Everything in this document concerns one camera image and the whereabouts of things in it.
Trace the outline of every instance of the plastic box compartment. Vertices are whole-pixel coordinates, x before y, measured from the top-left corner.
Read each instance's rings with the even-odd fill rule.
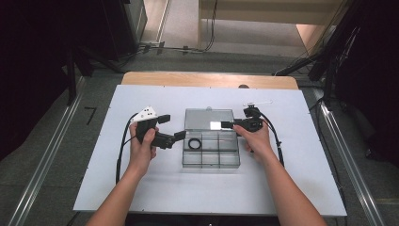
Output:
[[[232,111],[186,110],[184,168],[236,169],[240,166],[237,135],[231,129],[221,129],[221,121],[233,121]]]

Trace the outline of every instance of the o-ring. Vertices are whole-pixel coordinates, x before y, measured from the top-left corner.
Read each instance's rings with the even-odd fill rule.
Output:
[[[193,148],[193,146],[191,146],[191,142],[193,142],[193,141],[197,141],[199,143],[199,146],[197,148]],[[196,149],[197,150],[197,149],[200,149],[202,147],[202,143],[200,142],[200,140],[198,138],[190,138],[188,140],[188,147],[190,149]]]

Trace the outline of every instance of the black power cord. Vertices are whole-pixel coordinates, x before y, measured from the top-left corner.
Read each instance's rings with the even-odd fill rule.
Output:
[[[284,158],[283,158],[283,156],[282,156],[282,149],[281,149],[281,141],[279,141],[279,138],[278,138],[278,136],[277,136],[277,132],[276,132],[276,129],[275,129],[275,127],[273,126],[273,123],[264,115],[264,113],[262,113],[261,111],[258,111],[258,110],[253,110],[253,111],[255,111],[255,112],[257,112],[257,113],[259,113],[259,114],[261,114],[262,115],[262,117],[266,120],[266,122],[267,122],[267,126],[270,128],[270,130],[273,132],[273,135],[274,135],[274,137],[275,137],[275,140],[276,140],[276,145],[277,145],[277,151],[278,151],[278,154],[279,154],[279,161],[280,161],[280,163],[282,164],[282,166],[284,167]]]
[[[71,220],[68,222],[67,226],[72,226],[74,224],[74,221],[76,220],[76,218],[80,215],[80,212],[76,212],[73,217],[71,218]]]
[[[120,155],[119,155],[118,160],[117,160],[117,174],[116,174],[116,178],[115,178],[116,184],[120,181],[120,162],[121,162],[121,160],[122,160],[123,147],[124,147],[130,140],[132,140],[132,139],[134,138],[134,137],[131,137],[130,139],[128,139],[128,140],[125,141],[125,139],[126,139],[126,134],[127,134],[127,131],[128,131],[128,129],[129,129],[129,125],[130,125],[130,120],[131,120],[132,118],[134,118],[136,115],[137,115],[137,113],[135,113],[132,117],[130,117],[130,119],[129,119],[129,120],[127,121],[127,123],[126,123],[125,130],[124,130],[124,132],[123,132],[122,142],[121,142],[121,144],[120,144]]]
[[[215,5],[214,5],[214,13],[212,15],[212,22],[211,22],[211,40],[208,43],[208,46],[203,50],[203,52],[206,52],[212,48],[212,45],[214,45],[215,41],[215,18],[216,18],[216,12],[217,12],[217,0],[215,0]]]

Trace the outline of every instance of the white table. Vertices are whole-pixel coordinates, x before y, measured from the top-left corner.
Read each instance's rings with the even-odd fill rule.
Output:
[[[184,129],[187,108],[232,109],[244,118],[243,103],[257,105],[273,122],[284,155],[285,167],[321,215],[346,216],[343,202],[316,134],[300,90],[228,89],[120,85],[106,115],[73,210],[95,211],[115,185],[116,161],[127,120],[151,105],[171,121],[158,127],[173,134]],[[183,169],[183,143],[158,150],[147,175],[140,182],[132,212],[208,215],[276,215],[263,168],[244,151],[239,138],[238,169]],[[126,145],[121,172],[129,159]]]

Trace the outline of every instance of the finger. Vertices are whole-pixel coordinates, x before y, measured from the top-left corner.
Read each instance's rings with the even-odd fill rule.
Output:
[[[249,133],[246,129],[244,129],[243,127],[241,127],[240,125],[234,125],[232,127],[232,129],[239,134],[240,136],[244,137],[245,139],[247,139],[247,133]]]
[[[247,151],[252,151],[252,148],[249,146],[248,143],[246,143],[246,150],[247,150]]]
[[[153,158],[155,158],[156,157],[156,150],[155,149],[152,149],[151,150],[151,159],[153,159]]]
[[[137,122],[129,125],[130,137],[134,137],[136,135],[136,128],[137,128]]]
[[[262,127],[263,127],[263,129],[268,130],[269,129],[269,124],[266,121],[263,121],[262,122]]]
[[[258,162],[260,162],[260,160],[261,160],[261,158],[260,158],[257,154],[254,154],[254,158],[255,158],[255,160],[258,161]]]
[[[143,138],[143,142],[141,145],[146,145],[147,147],[150,147],[151,142],[155,138],[155,130],[154,129],[149,129],[146,133],[146,135]]]

